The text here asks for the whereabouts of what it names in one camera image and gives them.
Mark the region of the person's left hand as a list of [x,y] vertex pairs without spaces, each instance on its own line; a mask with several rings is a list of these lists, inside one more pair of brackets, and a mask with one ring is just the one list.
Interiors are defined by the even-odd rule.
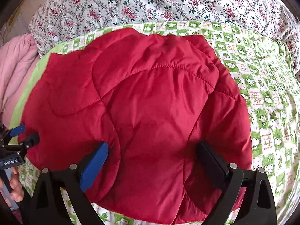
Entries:
[[12,191],[9,195],[10,199],[15,202],[22,201],[24,198],[24,190],[22,188],[22,184],[19,181],[19,172],[17,167],[12,168],[10,187],[12,188]]

